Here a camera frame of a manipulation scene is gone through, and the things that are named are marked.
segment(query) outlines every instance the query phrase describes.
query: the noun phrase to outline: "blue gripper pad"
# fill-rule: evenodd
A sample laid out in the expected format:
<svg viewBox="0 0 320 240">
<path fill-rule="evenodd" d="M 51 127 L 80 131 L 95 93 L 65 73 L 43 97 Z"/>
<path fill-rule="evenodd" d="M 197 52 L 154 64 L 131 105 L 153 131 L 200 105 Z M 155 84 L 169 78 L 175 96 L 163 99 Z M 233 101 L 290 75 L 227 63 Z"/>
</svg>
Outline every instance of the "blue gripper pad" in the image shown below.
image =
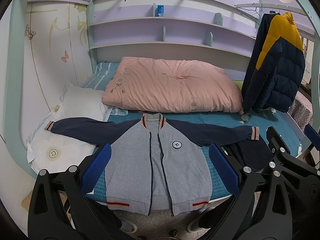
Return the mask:
<svg viewBox="0 0 320 240">
<path fill-rule="evenodd" d="M 91 162 L 90 166 L 86 169 L 81 177 L 80 191 L 82 194 L 92 192 L 94 186 L 97 184 L 102 172 L 107 166 L 111 158 L 111 146 L 110 144 L 104 145 L 104 147 L 97 153 L 97 156 Z"/>
<path fill-rule="evenodd" d="M 316 132 L 315 129 L 311 127 L 310 124 L 307 124 L 304 128 L 304 134 L 308 137 L 313 146 L 320 151 L 320 135 Z"/>
<path fill-rule="evenodd" d="M 209 158 L 228 192 L 237 196 L 240 193 L 239 177 L 225 158 L 224 153 L 212 144 L 209 147 Z"/>
</svg>

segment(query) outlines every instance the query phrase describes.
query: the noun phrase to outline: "black folded clothing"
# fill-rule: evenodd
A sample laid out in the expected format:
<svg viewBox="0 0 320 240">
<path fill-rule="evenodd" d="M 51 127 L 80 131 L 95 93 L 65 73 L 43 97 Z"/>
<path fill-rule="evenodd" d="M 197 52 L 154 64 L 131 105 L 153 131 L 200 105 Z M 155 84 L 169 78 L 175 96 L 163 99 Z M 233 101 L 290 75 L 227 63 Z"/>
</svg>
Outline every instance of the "black folded clothing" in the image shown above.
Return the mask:
<svg viewBox="0 0 320 240">
<path fill-rule="evenodd" d="M 259 141 L 242 140 L 237 143 L 224 146 L 226 152 L 235 157 L 242 166 L 248 166 L 253 171 L 260 171 L 265 168 L 275 156 L 259 137 Z"/>
</svg>

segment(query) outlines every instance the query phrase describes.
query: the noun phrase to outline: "pink comforter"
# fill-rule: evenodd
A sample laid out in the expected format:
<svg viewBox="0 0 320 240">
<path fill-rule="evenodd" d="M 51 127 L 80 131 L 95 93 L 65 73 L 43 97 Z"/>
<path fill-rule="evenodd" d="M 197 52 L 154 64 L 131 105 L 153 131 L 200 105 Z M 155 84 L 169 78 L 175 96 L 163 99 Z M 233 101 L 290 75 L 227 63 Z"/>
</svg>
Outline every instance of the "pink comforter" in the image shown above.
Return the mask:
<svg viewBox="0 0 320 240">
<path fill-rule="evenodd" d="M 197 60 L 123 57 L 102 102 L 152 112 L 238 112 L 239 87 L 224 70 Z"/>
</svg>

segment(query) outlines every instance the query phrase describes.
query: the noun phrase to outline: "caster wheel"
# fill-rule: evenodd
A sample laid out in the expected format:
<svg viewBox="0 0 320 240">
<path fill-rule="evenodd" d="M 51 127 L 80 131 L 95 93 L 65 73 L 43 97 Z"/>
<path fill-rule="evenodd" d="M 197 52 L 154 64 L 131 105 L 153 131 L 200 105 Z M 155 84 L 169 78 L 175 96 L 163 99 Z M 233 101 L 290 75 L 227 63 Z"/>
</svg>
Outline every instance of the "caster wheel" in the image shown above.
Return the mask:
<svg viewBox="0 0 320 240">
<path fill-rule="evenodd" d="M 176 229 L 173 229 L 169 232 L 169 236 L 172 236 L 172 237 L 177 237 L 177 234 L 178 234 L 178 231 Z"/>
</svg>

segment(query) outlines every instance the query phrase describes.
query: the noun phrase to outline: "blue box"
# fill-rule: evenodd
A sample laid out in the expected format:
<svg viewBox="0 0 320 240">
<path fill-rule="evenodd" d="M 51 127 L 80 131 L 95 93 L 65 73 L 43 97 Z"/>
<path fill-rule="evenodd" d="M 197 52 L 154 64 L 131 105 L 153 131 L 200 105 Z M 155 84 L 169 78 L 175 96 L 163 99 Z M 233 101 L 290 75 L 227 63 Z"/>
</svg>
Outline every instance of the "blue box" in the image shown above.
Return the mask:
<svg viewBox="0 0 320 240">
<path fill-rule="evenodd" d="M 157 17 L 163 17 L 163 5 L 158 5 L 157 8 Z"/>
</svg>

